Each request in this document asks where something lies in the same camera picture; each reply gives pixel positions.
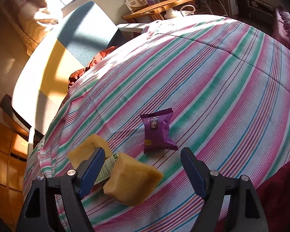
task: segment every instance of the wooden furniture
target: wooden furniture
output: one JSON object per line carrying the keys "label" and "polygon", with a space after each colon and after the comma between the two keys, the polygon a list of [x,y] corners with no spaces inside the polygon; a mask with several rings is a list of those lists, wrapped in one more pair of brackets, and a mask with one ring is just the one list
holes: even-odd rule
{"label": "wooden furniture", "polygon": [[0,123],[0,218],[15,231],[23,204],[27,141]]}
{"label": "wooden furniture", "polygon": [[135,18],[144,17],[144,16],[151,16],[152,19],[155,20],[164,20],[161,12],[166,11],[167,9],[173,8],[177,5],[181,5],[186,2],[190,2],[193,0],[166,0],[147,8],[141,9],[137,12],[132,14],[123,15],[121,18],[126,20],[128,23],[136,23],[137,21]]}

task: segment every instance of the purple snack package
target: purple snack package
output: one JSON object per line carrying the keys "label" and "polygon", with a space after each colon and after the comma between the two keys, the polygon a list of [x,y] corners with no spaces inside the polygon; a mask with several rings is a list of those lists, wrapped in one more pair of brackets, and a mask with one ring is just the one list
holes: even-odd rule
{"label": "purple snack package", "polygon": [[172,115],[172,108],[140,115],[145,126],[144,154],[163,149],[178,150],[178,146],[169,138]]}

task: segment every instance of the curtain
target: curtain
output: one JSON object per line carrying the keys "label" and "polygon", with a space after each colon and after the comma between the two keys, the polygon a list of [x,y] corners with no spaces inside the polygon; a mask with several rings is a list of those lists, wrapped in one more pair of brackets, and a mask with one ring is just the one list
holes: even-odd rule
{"label": "curtain", "polygon": [[63,18],[54,0],[6,0],[1,11],[26,45],[28,55]]}

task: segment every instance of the snack package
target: snack package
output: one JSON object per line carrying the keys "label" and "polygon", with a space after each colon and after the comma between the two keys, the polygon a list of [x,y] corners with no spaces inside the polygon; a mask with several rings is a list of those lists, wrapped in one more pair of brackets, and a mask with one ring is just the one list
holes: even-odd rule
{"label": "snack package", "polygon": [[140,115],[145,126],[145,154],[163,149],[178,150],[178,146],[169,138],[172,115],[172,108]]}
{"label": "snack package", "polygon": [[104,164],[100,170],[100,173],[94,183],[94,185],[97,185],[101,182],[104,182],[108,180],[111,176],[111,171],[115,165],[115,162],[118,160],[119,153],[115,153],[113,156],[110,158],[106,159],[104,161]]}

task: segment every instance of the striped bed sheet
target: striped bed sheet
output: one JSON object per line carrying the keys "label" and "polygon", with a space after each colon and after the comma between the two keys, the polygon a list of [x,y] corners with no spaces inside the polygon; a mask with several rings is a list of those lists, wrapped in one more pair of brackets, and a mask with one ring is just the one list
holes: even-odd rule
{"label": "striped bed sheet", "polygon": [[[255,187],[290,160],[290,51],[230,18],[153,22],[82,76],[69,96],[28,160],[24,197],[38,174],[61,176],[71,169],[68,152],[93,133],[113,152],[165,175],[134,208],[94,188],[82,202],[97,232],[190,231],[203,201],[181,165],[183,147],[224,176],[248,175]],[[144,155],[139,115],[169,107],[170,137],[179,151]],[[61,197],[56,201],[70,231]]]}

